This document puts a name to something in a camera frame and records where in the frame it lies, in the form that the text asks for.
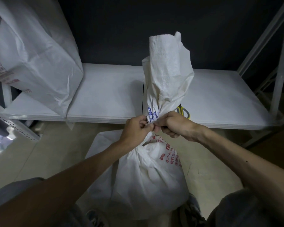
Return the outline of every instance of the sneaker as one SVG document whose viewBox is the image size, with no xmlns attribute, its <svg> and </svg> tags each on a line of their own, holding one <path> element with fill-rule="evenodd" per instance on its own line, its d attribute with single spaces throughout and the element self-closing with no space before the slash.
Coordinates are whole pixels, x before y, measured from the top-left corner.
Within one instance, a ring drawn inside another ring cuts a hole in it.
<svg viewBox="0 0 284 227">
<path fill-rule="evenodd" d="M 94 227 L 109 227 L 108 220 L 98 210 L 90 210 L 86 216 Z"/>
<path fill-rule="evenodd" d="M 204 227 L 206 225 L 199 203 L 193 194 L 189 194 L 187 202 L 177 210 L 182 227 Z"/>
</svg>

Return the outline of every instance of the person's left hand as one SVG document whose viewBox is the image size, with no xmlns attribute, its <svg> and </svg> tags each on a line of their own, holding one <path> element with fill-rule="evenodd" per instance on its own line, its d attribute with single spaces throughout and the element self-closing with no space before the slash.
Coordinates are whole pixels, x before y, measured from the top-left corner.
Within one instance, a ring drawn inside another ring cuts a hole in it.
<svg viewBox="0 0 284 227">
<path fill-rule="evenodd" d="M 155 125 L 153 123 L 146 124 L 146 116 L 143 115 L 128 119 L 119 141 L 134 149 L 150 131 L 154 130 Z"/>
</svg>

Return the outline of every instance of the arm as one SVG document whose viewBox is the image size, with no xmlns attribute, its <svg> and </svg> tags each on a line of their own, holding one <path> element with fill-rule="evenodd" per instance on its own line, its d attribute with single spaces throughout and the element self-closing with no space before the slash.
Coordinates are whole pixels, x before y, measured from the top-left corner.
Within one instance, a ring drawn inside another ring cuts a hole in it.
<svg viewBox="0 0 284 227">
<path fill-rule="evenodd" d="M 103 152 L 34 185 L 0 206 L 0 226 L 52 226 L 116 160 L 139 145 L 154 125 L 146 117 L 126 122 L 120 140 Z"/>
<path fill-rule="evenodd" d="M 209 128 L 172 111 L 155 122 L 155 131 L 199 142 L 233 170 L 270 208 L 284 218 L 284 170 Z"/>
</svg>

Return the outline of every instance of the tied sack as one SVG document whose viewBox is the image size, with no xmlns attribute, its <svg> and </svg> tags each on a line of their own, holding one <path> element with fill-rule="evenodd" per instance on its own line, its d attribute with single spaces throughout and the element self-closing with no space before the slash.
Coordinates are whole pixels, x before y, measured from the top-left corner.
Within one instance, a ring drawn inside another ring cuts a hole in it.
<svg viewBox="0 0 284 227">
<path fill-rule="evenodd" d="M 0 81 L 57 114 L 83 78 L 78 48 L 57 0 L 0 0 Z"/>
<path fill-rule="evenodd" d="M 143 61 L 148 122 L 174 110 L 193 79 L 190 53 L 181 34 L 150 37 Z M 119 140 L 122 130 L 99 133 L 86 158 Z M 149 219 L 181 206 L 189 191 L 176 150 L 151 132 L 143 143 L 109 167 L 87 190 L 93 205 L 130 219 Z"/>
</svg>

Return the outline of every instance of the person's right arm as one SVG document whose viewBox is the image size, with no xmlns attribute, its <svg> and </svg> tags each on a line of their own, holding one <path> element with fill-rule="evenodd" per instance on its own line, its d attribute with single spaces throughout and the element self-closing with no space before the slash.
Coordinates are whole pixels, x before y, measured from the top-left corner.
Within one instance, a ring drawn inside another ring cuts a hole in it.
<svg viewBox="0 0 284 227">
<path fill-rule="evenodd" d="M 283 169 L 175 111 L 159 118 L 155 125 L 155 131 L 161 127 L 173 138 L 182 135 L 189 141 L 202 144 L 233 170 L 258 198 L 284 218 Z"/>
</svg>

